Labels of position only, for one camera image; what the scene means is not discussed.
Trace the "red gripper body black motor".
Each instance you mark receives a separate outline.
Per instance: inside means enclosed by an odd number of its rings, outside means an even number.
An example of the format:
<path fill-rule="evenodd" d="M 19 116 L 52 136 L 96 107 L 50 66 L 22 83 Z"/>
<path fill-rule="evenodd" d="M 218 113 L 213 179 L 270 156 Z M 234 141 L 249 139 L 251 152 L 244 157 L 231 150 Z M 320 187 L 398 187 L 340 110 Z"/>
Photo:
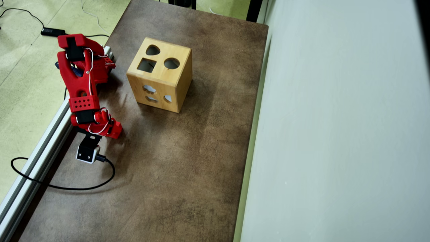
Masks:
<path fill-rule="evenodd" d="M 103 124 L 112 117 L 107 108 L 89 109 L 71 115 L 71 124 L 95 135 L 107 135 L 109 131 L 101 131 Z"/>

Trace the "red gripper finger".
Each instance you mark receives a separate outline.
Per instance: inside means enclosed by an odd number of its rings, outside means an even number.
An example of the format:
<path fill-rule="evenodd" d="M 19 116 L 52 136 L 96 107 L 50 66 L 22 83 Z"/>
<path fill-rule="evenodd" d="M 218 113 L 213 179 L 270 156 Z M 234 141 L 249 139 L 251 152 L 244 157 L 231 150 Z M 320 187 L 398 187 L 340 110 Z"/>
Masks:
<path fill-rule="evenodd" d="M 119 130 L 119 122 L 112 117 L 109 117 L 109 119 L 106 121 L 105 124 L 103 124 L 101 131 L 118 131 Z"/>

